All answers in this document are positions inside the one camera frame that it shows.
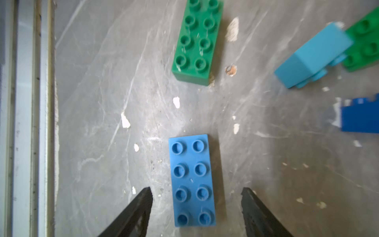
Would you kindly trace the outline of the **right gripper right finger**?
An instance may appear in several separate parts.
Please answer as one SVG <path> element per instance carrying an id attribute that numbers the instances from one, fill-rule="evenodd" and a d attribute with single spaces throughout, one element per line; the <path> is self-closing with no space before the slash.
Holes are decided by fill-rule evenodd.
<path id="1" fill-rule="evenodd" d="M 244 187 L 241 195 L 248 237 L 293 237 L 250 188 Z"/>

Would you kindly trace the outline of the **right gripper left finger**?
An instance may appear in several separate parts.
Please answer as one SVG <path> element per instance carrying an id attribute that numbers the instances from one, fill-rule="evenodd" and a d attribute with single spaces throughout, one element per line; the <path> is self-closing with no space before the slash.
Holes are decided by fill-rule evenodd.
<path id="1" fill-rule="evenodd" d="M 151 189 L 146 187 L 99 236 L 145 237 L 152 204 L 153 195 Z"/>

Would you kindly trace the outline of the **light blue 2x4 brick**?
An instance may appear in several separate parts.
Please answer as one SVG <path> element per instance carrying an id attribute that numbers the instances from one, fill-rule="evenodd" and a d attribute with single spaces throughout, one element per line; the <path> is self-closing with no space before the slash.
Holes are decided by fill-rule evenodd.
<path id="1" fill-rule="evenodd" d="M 208 135 L 170 138 L 168 142 L 175 226 L 215 226 Z"/>

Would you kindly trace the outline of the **teal 2x2 brick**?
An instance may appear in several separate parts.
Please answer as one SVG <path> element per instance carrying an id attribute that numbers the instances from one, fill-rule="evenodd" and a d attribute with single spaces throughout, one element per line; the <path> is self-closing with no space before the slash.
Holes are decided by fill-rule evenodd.
<path id="1" fill-rule="evenodd" d="M 353 44 L 351 37 L 332 22 L 295 51 L 274 74 L 286 88 L 302 88 L 324 77 L 327 67 L 345 60 L 345 51 Z"/>

